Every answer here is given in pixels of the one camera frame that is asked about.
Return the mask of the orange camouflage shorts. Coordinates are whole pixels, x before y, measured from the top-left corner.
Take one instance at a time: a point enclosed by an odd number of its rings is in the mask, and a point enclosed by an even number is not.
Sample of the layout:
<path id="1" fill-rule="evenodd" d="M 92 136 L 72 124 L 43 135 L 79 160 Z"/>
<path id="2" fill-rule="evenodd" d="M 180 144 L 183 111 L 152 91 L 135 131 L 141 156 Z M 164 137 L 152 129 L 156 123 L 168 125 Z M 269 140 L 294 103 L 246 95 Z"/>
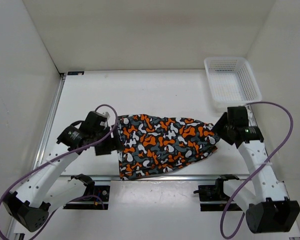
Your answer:
<path id="1" fill-rule="evenodd" d="M 185 117 L 119 116 L 117 130 L 123 146 L 118 152 L 120 179 L 162 175 L 208 158 L 220 141 L 213 127 Z"/>

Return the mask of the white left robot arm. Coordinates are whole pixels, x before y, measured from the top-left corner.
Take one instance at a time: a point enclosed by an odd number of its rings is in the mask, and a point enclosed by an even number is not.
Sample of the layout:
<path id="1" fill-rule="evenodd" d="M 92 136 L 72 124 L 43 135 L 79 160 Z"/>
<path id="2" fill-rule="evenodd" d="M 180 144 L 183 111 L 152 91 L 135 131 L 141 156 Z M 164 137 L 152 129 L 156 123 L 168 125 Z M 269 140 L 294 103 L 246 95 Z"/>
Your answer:
<path id="1" fill-rule="evenodd" d="M 85 120 L 66 127 L 57 137 L 55 146 L 41 164 L 4 193 L 1 204 L 29 232 L 40 231 L 55 211 L 73 201 L 98 198 L 91 177 L 72 175 L 57 185 L 60 175 L 83 151 L 94 148 L 97 155 L 119 150 L 118 117 L 108 124 L 109 114 L 90 111 Z"/>

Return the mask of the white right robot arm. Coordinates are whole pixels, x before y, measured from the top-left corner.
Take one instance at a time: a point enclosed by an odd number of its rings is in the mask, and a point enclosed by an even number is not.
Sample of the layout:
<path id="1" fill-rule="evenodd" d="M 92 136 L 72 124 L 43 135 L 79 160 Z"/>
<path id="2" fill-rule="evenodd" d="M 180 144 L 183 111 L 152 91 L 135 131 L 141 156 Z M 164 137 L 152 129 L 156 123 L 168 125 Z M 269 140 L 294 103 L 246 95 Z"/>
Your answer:
<path id="1" fill-rule="evenodd" d="M 299 212 L 297 201 L 290 200 L 284 183 L 270 165 L 273 154 L 267 154 L 264 137 L 257 126 L 250 126 L 244 106 L 228 107 L 212 131 L 230 145 L 235 145 L 249 171 L 241 181 L 237 176 L 221 175 L 215 181 L 214 193 L 220 200 L 228 198 L 226 212 L 233 202 L 243 211 L 252 233 L 289 232 Z"/>

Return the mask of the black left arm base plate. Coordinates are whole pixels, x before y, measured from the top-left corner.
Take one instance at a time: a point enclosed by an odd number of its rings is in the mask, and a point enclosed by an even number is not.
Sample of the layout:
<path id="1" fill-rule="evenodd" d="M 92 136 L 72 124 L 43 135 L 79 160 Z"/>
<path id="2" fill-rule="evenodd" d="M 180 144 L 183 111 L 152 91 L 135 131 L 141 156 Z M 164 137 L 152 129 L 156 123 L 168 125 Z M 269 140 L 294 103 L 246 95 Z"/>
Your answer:
<path id="1" fill-rule="evenodd" d="M 93 190 L 84 193 L 84 198 L 69 202 L 63 206 L 64 210 L 108 210 L 110 197 L 110 183 L 101 182 L 94 185 Z"/>

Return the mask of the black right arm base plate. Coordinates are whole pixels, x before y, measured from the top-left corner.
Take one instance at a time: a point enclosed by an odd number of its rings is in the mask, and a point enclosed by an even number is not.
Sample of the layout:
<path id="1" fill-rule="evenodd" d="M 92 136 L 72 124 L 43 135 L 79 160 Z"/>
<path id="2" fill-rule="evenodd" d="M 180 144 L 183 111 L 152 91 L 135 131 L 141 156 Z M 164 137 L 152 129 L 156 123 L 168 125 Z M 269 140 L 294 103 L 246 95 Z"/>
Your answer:
<path id="1" fill-rule="evenodd" d="M 222 212 L 229 200 L 229 196 L 217 192 L 215 185 L 199 185 L 193 193 L 199 196 L 201 212 Z"/>

